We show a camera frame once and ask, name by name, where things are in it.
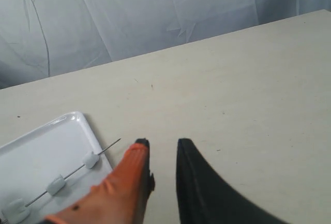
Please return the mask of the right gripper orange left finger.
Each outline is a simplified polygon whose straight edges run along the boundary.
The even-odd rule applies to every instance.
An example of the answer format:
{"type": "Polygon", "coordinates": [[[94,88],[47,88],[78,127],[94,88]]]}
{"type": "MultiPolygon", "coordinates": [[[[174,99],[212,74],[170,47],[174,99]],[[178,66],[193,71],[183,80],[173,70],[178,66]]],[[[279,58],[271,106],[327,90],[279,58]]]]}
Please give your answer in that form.
{"type": "Polygon", "coordinates": [[[150,146],[137,139],[120,163],[99,185],[44,223],[143,223],[148,199],[155,189],[149,168],[150,146]]]}

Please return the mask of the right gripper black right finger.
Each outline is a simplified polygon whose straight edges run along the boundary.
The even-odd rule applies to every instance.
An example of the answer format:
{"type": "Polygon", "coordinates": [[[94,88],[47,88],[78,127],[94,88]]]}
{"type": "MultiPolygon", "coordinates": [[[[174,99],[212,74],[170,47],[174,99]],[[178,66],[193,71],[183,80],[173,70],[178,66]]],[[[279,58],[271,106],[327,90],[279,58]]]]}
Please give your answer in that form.
{"type": "Polygon", "coordinates": [[[232,188],[192,140],[177,143],[176,194],[181,223],[283,223],[232,188]]]}

